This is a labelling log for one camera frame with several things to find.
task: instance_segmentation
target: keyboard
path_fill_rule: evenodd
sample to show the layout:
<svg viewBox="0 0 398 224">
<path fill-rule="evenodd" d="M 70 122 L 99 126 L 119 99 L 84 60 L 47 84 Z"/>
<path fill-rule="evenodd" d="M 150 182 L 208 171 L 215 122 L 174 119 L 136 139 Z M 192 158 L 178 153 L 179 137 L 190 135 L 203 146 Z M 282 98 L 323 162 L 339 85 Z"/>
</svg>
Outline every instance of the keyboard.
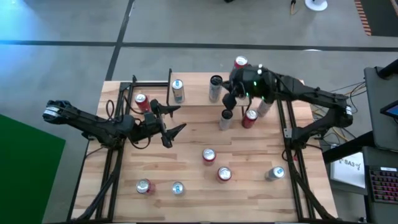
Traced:
<svg viewBox="0 0 398 224">
<path fill-rule="evenodd" d="M 370 167 L 372 196 L 375 202 L 398 204 L 398 172 L 396 168 Z"/>
</svg>

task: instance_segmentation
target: wooden tabletop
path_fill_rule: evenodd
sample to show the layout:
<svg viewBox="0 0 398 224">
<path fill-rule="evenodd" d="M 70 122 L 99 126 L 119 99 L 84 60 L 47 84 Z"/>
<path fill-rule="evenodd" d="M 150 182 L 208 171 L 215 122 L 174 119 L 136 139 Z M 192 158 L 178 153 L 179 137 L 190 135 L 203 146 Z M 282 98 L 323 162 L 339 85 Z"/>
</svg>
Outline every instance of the wooden tabletop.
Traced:
<svg viewBox="0 0 398 224">
<path fill-rule="evenodd" d="M 224 106 L 222 99 L 227 91 L 222 88 L 220 98 L 212 103 L 209 100 L 210 78 L 219 75 L 223 81 L 229 80 L 229 72 L 173 72 L 170 76 L 170 83 L 179 79 L 183 83 L 185 101 L 177 103 L 174 100 L 172 86 L 169 86 L 169 105 L 170 106 Z M 237 106 L 247 106 L 249 100 L 236 99 Z"/>
<path fill-rule="evenodd" d="M 98 116 L 107 118 L 106 101 L 113 100 L 116 104 L 119 84 L 104 83 Z M 166 102 L 166 87 L 135 88 L 134 95 L 140 92 L 149 95 L 150 99 Z M 298 126 L 313 122 L 308 103 L 295 101 L 293 106 Z M 174 113 L 174 118 L 166 116 L 164 120 L 168 128 L 187 123 L 175 138 L 173 148 L 164 148 L 160 135 L 154 136 L 150 146 L 144 150 L 126 143 L 114 222 L 297 221 L 288 166 L 281 158 L 284 142 L 276 104 L 251 129 L 241 126 L 242 115 L 237 108 L 231 129 L 220 131 L 218 121 L 222 110 L 220 106 L 183 106 Z M 91 142 L 88 152 L 99 146 L 97 142 Z M 201 159 L 202 150 L 208 147 L 217 152 L 215 164 L 210 167 L 204 166 Z M 328 212 L 336 216 L 321 151 L 308 147 L 303 156 L 311 190 Z M 105 158 L 106 150 L 103 149 L 86 159 L 72 217 L 82 214 L 98 193 Z M 219 184 L 215 179 L 221 166 L 228 166 L 233 171 L 232 179 L 225 184 Z M 285 177 L 273 182 L 265 181 L 264 174 L 275 166 L 285 169 Z M 143 178 L 155 183 L 157 190 L 154 195 L 137 193 L 136 182 Z M 173 196 L 171 188 L 175 181 L 181 181 L 186 187 L 183 197 Z M 301 190 L 300 194 L 304 216 L 308 217 Z M 109 195 L 110 191 L 104 213 L 108 211 Z"/>
</svg>

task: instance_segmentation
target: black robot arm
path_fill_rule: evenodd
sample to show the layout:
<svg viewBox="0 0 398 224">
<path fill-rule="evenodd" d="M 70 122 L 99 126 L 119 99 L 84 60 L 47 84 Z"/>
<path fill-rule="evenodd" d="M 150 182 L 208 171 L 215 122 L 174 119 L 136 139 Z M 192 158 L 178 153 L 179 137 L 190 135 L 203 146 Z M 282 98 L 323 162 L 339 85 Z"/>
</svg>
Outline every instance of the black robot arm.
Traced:
<svg viewBox="0 0 398 224">
<path fill-rule="evenodd" d="M 272 104 L 275 99 L 302 100 L 329 108 L 323 118 L 306 127 L 293 128 L 285 134 L 291 136 L 292 149 L 304 148 L 311 136 L 323 136 L 331 127 L 345 128 L 353 123 L 351 107 L 346 102 L 347 96 L 306 86 L 296 78 L 275 73 L 262 65 L 248 65 L 233 70 L 223 87 L 229 91 L 223 98 L 223 103 L 229 110 L 236 106 L 236 97 L 262 98 L 268 104 Z"/>
<path fill-rule="evenodd" d="M 137 124 L 138 119 L 129 114 L 113 119 L 104 119 L 79 110 L 69 101 L 50 100 L 43 113 L 43 119 L 52 124 L 69 124 L 83 131 L 81 135 L 85 138 L 95 137 L 104 147 L 118 149 L 122 146 L 123 139 L 128 138 L 132 144 L 135 144 L 161 133 L 163 145 L 170 148 L 172 140 L 186 124 L 166 130 L 162 114 L 171 113 L 180 107 L 162 106 L 157 100 L 152 100 L 150 105 L 153 112 L 144 113 L 144 120 Z"/>
</svg>

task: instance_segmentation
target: green screen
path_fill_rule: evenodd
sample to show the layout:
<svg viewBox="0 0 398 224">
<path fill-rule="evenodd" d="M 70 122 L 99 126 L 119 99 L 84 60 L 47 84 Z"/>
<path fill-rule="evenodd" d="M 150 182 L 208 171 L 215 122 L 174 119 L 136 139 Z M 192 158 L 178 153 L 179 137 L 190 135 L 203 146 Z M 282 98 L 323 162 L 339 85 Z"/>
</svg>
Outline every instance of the green screen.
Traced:
<svg viewBox="0 0 398 224">
<path fill-rule="evenodd" d="M 41 224 L 65 140 L 0 115 L 0 144 L 1 223 Z"/>
</svg>

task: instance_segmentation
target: concrete floor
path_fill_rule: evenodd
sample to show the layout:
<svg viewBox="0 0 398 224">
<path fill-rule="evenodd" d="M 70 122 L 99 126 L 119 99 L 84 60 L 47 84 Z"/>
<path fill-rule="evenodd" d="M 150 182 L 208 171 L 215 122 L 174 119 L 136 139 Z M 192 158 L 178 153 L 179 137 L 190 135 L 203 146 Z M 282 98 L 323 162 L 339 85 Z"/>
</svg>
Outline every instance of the concrete floor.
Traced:
<svg viewBox="0 0 398 224">
<path fill-rule="evenodd" d="M 115 42 L 128 0 L 5 0 L 0 4 L 0 40 Z M 365 35 L 353 0 L 329 2 L 324 12 L 305 6 L 289 16 L 289 0 L 137 0 L 125 42 L 181 42 L 347 47 L 398 47 L 392 37 Z M 95 113 L 114 47 L 0 45 L 0 113 L 67 140 L 46 222 L 67 217 L 87 141 L 68 126 L 42 121 L 48 100 L 65 99 Z M 363 79 L 363 68 L 384 66 L 396 52 L 310 52 L 289 50 L 145 49 L 123 47 L 113 80 L 166 80 L 167 71 L 227 72 L 233 59 L 333 90 Z M 371 129 L 366 94 L 354 99 L 359 113 L 348 129 Z M 333 191 L 339 217 L 364 216 L 363 198 Z"/>
</svg>

